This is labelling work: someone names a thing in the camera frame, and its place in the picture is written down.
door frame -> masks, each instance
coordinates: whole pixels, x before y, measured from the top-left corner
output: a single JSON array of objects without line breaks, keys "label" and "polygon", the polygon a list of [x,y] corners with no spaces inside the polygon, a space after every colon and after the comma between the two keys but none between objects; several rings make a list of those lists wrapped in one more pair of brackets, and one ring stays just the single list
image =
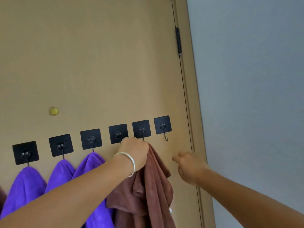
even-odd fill
[{"label": "door frame", "polygon": [[[180,62],[192,152],[199,153],[207,161],[187,0],[172,0],[172,7],[175,25],[179,28],[181,38],[182,55],[180,55]],[[211,195],[200,188],[197,188],[197,193],[202,228],[215,228]]]}]

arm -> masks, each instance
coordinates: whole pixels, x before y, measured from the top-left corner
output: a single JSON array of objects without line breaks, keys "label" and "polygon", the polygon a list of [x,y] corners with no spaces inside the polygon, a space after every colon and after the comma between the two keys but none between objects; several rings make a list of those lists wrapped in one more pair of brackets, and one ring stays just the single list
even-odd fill
[{"label": "arm", "polygon": [[[146,163],[149,145],[140,139],[125,138],[118,152],[131,155],[135,170]],[[133,171],[131,160],[116,155],[105,164],[55,188],[0,221],[0,227],[75,228],[81,227],[107,195]]]},{"label": "arm", "polygon": [[304,227],[304,215],[213,172],[196,153],[172,158],[181,178],[207,191],[245,228]]}]

door hinge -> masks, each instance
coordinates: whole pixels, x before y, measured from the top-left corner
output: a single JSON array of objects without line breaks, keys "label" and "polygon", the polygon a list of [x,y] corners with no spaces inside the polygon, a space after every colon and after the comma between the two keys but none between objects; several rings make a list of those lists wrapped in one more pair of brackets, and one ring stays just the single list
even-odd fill
[{"label": "door hinge", "polygon": [[175,34],[176,34],[176,41],[177,41],[177,50],[178,50],[178,54],[181,55],[181,42],[180,42],[180,33],[179,33],[179,28],[176,27],[175,28]]}]

hand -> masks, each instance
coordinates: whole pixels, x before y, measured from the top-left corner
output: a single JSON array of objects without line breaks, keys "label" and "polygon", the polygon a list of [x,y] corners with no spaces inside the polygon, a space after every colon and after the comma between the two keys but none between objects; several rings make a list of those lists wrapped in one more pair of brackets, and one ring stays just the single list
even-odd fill
[{"label": "hand", "polygon": [[140,170],[146,164],[149,144],[142,139],[124,138],[117,150],[117,153],[128,153],[135,162],[135,171]]},{"label": "hand", "polygon": [[191,185],[197,186],[199,176],[204,170],[210,170],[198,153],[179,152],[172,160],[178,164],[178,173],[182,180]]}]

black square hook pad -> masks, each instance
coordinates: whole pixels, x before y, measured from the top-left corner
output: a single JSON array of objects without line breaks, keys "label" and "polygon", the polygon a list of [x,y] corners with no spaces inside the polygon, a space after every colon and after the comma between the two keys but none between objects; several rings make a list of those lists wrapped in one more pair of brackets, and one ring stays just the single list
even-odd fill
[{"label": "black square hook pad", "polygon": [[80,132],[82,149],[92,149],[93,147],[101,147],[100,129],[84,130]]},{"label": "black square hook pad", "polygon": [[53,157],[60,156],[62,153],[67,154],[74,152],[70,134],[49,138],[49,143]]},{"label": "black square hook pad", "polygon": [[127,124],[109,126],[111,144],[120,143],[126,137],[129,137]]},{"label": "black square hook pad", "polygon": [[154,125],[155,125],[156,134],[164,133],[164,128],[165,128],[165,133],[172,131],[169,115],[159,118],[154,118]]},{"label": "black square hook pad", "polygon": [[151,136],[149,120],[133,122],[132,126],[133,126],[133,132],[134,132],[135,138],[142,138],[142,135],[145,138]]},{"label": "black square hook pad", "polygon": [[26,158],[22,154],[25,152],[30,153],[28,162],[34,162],[39,160],[37,144],[35,141],[13,145],[13,152],[16,165],[27,163]]}]

